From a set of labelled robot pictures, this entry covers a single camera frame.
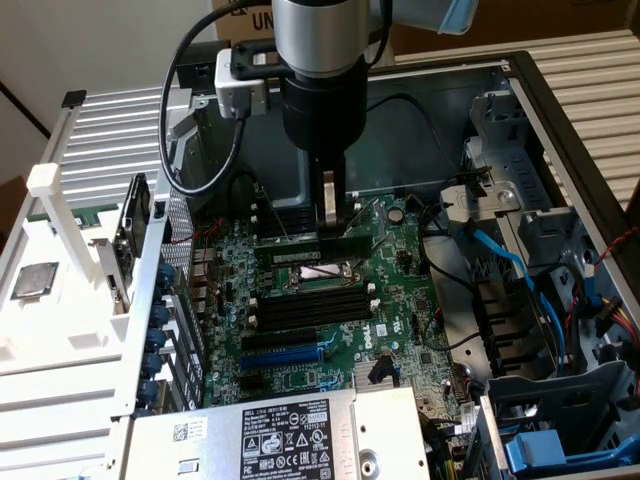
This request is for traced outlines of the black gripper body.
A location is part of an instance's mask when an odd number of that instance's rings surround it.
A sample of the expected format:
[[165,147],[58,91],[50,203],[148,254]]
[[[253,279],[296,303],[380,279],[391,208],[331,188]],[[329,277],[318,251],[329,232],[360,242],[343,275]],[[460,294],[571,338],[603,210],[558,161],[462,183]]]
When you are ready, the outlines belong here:
[[327,78],[280,81],[283,123],[307,157],[310,198],[320,233],[346,230],[346,151],[366,124],[367,70],[352,68]]

